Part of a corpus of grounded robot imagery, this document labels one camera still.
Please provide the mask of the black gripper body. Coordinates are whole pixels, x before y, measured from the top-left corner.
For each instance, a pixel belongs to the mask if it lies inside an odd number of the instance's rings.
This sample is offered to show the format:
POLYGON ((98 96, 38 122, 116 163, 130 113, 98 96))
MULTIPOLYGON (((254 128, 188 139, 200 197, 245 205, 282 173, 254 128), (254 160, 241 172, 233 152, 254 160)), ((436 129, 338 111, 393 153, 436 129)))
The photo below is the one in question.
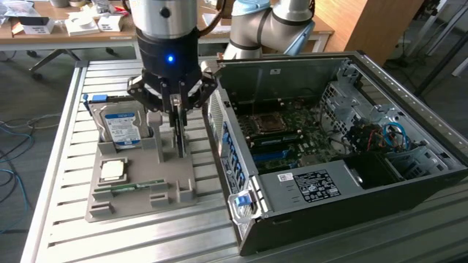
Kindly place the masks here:
POLYGON ((136 29, 142 61, 142 79, 148 84, 194 84, 201 78, 197 44, 198 30, 173 38, 149 38, 136 29))

